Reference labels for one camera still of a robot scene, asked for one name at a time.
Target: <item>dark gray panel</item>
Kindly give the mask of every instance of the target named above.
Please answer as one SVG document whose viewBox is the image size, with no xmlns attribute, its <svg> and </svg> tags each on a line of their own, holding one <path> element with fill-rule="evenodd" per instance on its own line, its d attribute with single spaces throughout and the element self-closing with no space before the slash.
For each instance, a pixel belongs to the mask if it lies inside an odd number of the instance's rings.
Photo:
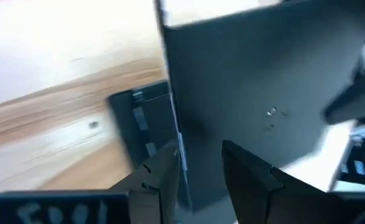
<svg viewBox="0 0 365 224">
<path fill-rule="evenodd" d="M 133 113 L 136 104 L 132 94 L 132 91 L 125 91 L 111 95 L 108 103 L 127 146 L 129 158 L 136 168 L 149 157 L 149 154 L 145 147 L 146 139 L 142 138 L 142 131 Z"/>
<path fill-rule="evenodd" d="M 149 128 L 150 140 L 160 149 L 171 139 L 177 139 L 170 95 L 158 97 L 142 104 Z"/>
<path fill-rule="evenodd" d="M 227 197 L 200 212 L 186 212 L 180 216 L 181 224 L 235 224 L 236 221 L 231 199 Z"/>
<path fill-rule="evenodd" d="M 228 194 L 222 140 L 276 167 L 313 150 L 325 127 L 321 111 L 349 82 L 365 42 L 365 3 L 336 2 L 165 28 L 195 210 Z"/>
</svg>

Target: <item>wooden floor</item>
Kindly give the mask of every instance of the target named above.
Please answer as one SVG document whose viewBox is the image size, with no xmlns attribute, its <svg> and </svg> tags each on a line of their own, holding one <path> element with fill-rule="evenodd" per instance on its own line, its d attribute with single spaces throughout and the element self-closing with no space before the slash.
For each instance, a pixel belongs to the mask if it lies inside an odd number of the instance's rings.
<svg viewBox="0 0 365 224">
<path fill-rule="evenodd" d="M 181 9 L 183 1 L 170 1 L 169 24 L 259 5 L 193 10 L 205 2 Z M 0 192 L 105 189 L 131 172 L 105 99 L 167 77 L 153 8 L 146 0 L 0 0 Z"/>
</svg>

